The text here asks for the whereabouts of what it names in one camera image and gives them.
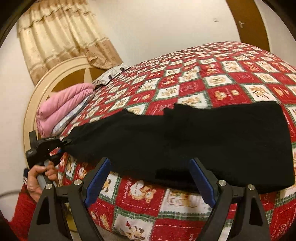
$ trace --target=bedspread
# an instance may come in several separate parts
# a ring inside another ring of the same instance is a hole
[[[161,115],[174,103],[215,108],[257,101],[278,102],[287,120],[296,171],[296,69],[277,56],[239,42],[192,47],[144,61],[95,91],[93,100],[66,127],[97,121],[123,108],[138,115]],[[64,154],[59,180],[68,185],[92,167]],[[265,195],[261,201],[272,240],[281,237],[296,216],[296,185]],[[235,212],[231,205],[220,237],[226,240]],[[131,240],[195,240],[211,209],[198,194],[145,183],[110,173],[89,208],[94,222]]]

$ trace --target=curtain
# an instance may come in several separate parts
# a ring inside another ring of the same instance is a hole
[[[39,0],[18,20],[18,34],[35,85],[52,67],[73,57],[86,56],[101,69],[122,63],[86,0]]]

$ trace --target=metal bolt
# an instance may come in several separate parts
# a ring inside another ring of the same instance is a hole
[[[76,186],[79,186],[81,183],[82,183],[82,181],[80,179],[77,179],[77,180],[74,181],[74,184]]]
[[[248,188],[249,188],[250,190],[254,190],[254,189],[255,189],[255,186],[252,185],[252,184],[249,184],[249,185],[248,185]]]
[[[221,186],[226,186],[227,182],[224,180],[219,180],[218,182]]]
[[[51,189],[51,188],[52,188],[52,184],[51,184],[51,183],[47,184],[47,185],[45,186],[45,188],[46,188],[47,190]]]

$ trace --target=white wall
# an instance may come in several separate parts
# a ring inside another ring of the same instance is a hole
[[[130,65],[209,42],[240,41],[224,0],[89,0],[89,4]]]
[[[16,25],[0,48],[0,194],[21,189],[25,155],[24,116],[34,85],[25,65]],[[0,209],[11,219],[17,195],[0,199]]]
[[[289,64],[296,66],[296,41],[280,17],[262,0],[255,0],[261,13],[270,51]]]

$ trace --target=blue gripper pad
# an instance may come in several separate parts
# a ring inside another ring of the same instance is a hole
[[[84,201],[86,207],[95,203],[111,170],[111,161],[108,158],[101,161],[102,163],[99,163],[95,170],[92,170],[97,171],[97,173],[87,188],[86,198]]]
[[[219,195],[218,186],[216,184],[218,180],[214,175],[211,175],[211,177],[207,177],[208,171],[205,169],[205,167],[201,164],[201,162],[198,159],[196,160],[191,159],[189,161],[190,174],[204,202],[206,204],[209,204],[210,207],[213,208],[218,200]]]

